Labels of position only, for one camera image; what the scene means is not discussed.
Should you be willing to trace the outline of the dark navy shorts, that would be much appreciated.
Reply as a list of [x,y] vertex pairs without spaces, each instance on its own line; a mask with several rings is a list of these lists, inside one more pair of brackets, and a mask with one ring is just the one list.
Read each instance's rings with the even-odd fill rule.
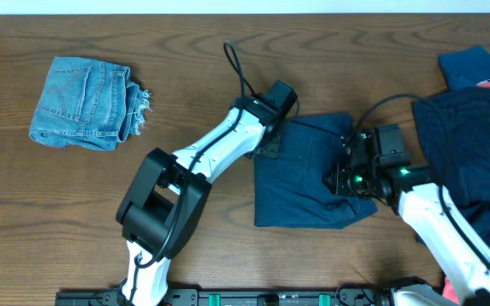
[[253,158],[256,227],[341,230],[378,211],[322,182],[344,157],[342,138],[352,128],[348,113],[296,116],[282,127],[277,157]]

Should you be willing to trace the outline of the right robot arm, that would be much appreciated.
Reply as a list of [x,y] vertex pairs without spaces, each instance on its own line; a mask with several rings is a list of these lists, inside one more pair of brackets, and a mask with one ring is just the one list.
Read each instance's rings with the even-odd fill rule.
[[354,129],[323,182],[337,196],[382,201],[410,225],[453,285],[460,305],[490,305],[490,248],[430,167],[413,165],[401,129]]

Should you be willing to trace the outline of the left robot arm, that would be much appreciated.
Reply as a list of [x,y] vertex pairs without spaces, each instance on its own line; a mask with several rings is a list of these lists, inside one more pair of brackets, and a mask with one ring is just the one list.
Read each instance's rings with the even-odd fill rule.
[[277,81],[267,93],[236,98],[225,119],[193,144],[172,154],[156,148],[144,158],[116,213],[129,254],[117,304],[163,300],[171,261],[194,233],[213,181],[268,145],[297,100]]

